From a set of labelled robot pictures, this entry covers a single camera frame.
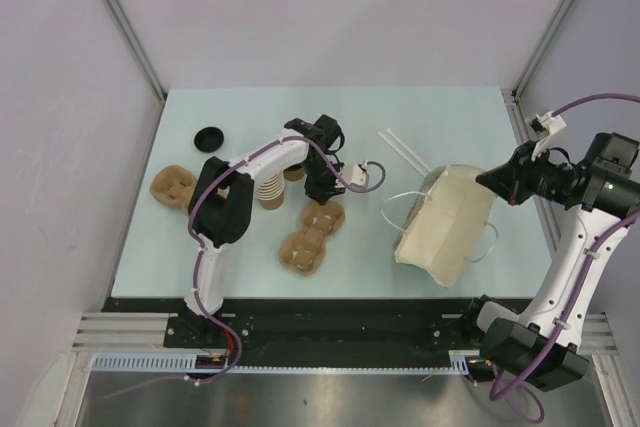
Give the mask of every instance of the black round lid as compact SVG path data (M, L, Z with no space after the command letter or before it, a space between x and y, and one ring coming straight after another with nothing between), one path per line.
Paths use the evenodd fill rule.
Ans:
M200 152L210 154L220 148L224 142L224 134L217 127L205 127L198 132L193 139L193 143Z

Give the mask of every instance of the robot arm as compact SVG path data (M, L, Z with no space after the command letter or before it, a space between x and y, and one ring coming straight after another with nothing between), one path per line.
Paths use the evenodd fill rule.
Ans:
M322 115L314 124L294 119L285 124L275 139L279 141L276 145L273 145L274 141L268 142L230 162L212 157L207 160L200 173L189 212L192 212L198 199L213 181L230 169L230 165L245 161L244 165L220 183L217 192L212 192L204 199L193 221L193 230L204 243L196 285L199 286L200 299L208 312L215 312L222 305L222 280L229 247L240 240L249 227L254 186L260 186L283 170L301 164L307 174L305 193L312 200L324 204L346 190L345 185L336 179L325 159L315 149L310 148L307 142L284 140L291 137L304 137L329 155L335 153L329 149L336 141L340 141L338 150L344 144L344 134L331 117ZM364 167L345 166L339 161L331 165L344 174L342 177L350 186L366 188L369 178ZM191 291L185 297L185 302L189 309L197 313L200 309L194 294Z
M527 378L543 391L577 380L586 372L588 360L576 352L587 307L627 229L616 231L598 252L589 249L605 231L640 208L640 184L629 179L638 145L617 134L598 134L578 164L555 165L549 161L549 150L530 141L518 147L509 162L476 179L511 205L539 195L567 210L558 250L527 309L518 315L483 297L470 310L481 355L515 375L529 367L556 326L563 327L549 355ZM570 296L575 295L574 287L589 256L593 259L586 280L563 321L561 316Z

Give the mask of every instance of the table top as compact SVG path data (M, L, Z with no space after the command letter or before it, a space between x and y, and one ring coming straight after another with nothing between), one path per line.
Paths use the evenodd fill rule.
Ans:
M224 295L231 298L438 298L532 297L550 263L533 201L510 207L496 200L490 222L500 239L493 252L467 264L452 289L427 272L393 260L398 232L380 214L382 202L418 190L422 176L377 132L392 129L429 165L496 167L511 156L516 140L498 87L342 87L267 89L177 89L169 93L111 295L183 297L189 287L197 244L187 233L187 217L158 203L149 193L155 175L178 164L199 175L209 154L199 152L195 134L217 126L224 145L214 155L226 160L272 140L288 120L314 122L321 114L341 125L345 163L378 160L387 180L370 194L335 197L346 221L327 243L319 270L308 277L283 268L282 242L298 228L308 199L304 181L287 183L285 202L266 211L254 202L251 225L229 255ZM371 169L372 184L377 172ZM390 202L387 215L402 224L412 199ZM477 245L481 255L493 241L488 231Z

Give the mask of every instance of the white straw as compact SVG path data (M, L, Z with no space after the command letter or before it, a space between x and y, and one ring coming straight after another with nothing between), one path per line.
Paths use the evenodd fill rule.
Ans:
M422 160L422 159L420 158L420 156L419 156L418 154L416 154L416 153L411 149L411 147L409 147L407 144L405 144L405 143L402 141L402 139L401 139L400 137L398 137L396 134L394 134L394 133L393 133L393 131L392 131L391 129L387 129L387 134L389 134L391 137L393 137L393 140L395 140L396 142L398 142L398 144L400 144L400 147L402 147L404 150L406 150L406 151L407 151L407 153L408 153L409 155L411 155L411 157L413 157L415 160L417 160L417 161L420 163L420 165L422 165L422 166L425 168L425 170L427 171L427 173L429 173L429 172L431 172L431 171L433 170L431 167L429 167L429 166L427 165L427 163L426 163L424 160Z
M391 142L391 140L389 140L389 138L386 135L384 135L382 132L378 132L378 135L382 140L384 140L387 144L389 144L389 147L395 150L400 155L400 157L406 160L409 163L409 165L411 165L411 167L416 169L420 175L422 175L423 177L427 176L427 172L422 170L422 168L418 164L416 164L413 160L411 160L409 156L407 156L407 154L405 154L393 142Z

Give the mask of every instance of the reflective metal surface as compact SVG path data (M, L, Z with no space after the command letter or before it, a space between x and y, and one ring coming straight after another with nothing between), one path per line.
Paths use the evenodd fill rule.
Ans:
M488 385L473 388L463 377L235 374L194 387L180 380L144 387L109 400L96 397L149 374L94 372L78 427L358 427L527 425L504 402L488 399ZM610 426L597 380L539 394L545 426ZM520 405L536 415L520 394Z

